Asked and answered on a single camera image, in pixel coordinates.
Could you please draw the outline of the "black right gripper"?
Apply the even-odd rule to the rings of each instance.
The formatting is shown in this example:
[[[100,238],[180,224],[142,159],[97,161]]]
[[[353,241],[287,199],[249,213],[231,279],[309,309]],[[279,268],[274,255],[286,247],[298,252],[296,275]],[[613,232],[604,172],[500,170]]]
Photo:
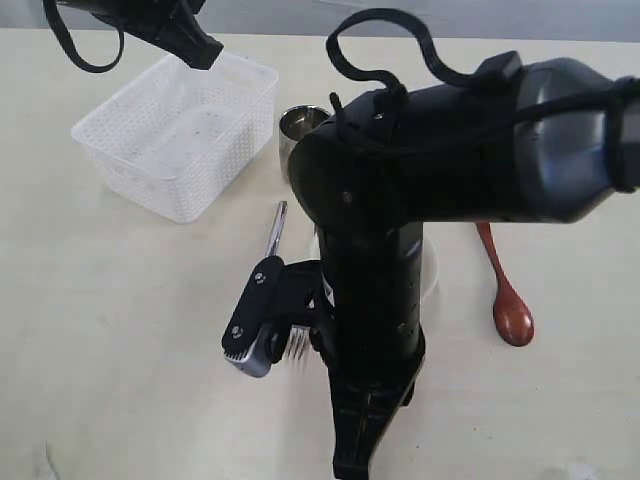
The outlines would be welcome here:
[[[317,327],[311,344],[327,367],[334,425],[333,475],[368,479],[371,461],[398,410],[410,404],[423,366],[426,339],[416,328],[417,343],[406,360],[351,371],[335,352],[335,334]]]

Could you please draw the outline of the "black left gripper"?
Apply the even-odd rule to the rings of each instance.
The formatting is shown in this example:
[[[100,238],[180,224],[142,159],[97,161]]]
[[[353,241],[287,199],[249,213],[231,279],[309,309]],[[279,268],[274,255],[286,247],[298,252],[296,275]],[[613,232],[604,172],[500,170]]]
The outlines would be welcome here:
[[[54,5],[88,13],[175,55],[192,69],[209,70],[224,48],[197,22],[200,1],[55,1]]]

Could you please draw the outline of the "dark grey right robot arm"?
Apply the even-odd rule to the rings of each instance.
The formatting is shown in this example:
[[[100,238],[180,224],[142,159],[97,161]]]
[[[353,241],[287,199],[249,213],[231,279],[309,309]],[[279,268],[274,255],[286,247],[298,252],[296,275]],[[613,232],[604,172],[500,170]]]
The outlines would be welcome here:
[[[639,186],[639,82],[569,58],[525,65],[515,52],[471,74],[438,59],[438,84],[408,91],[390,72],[334,67],[380,88],[308,134],[292,190],[319,231],[334,474],[365,479],[411,399],[426,340],[418,282],[427,222],[573,223]]]

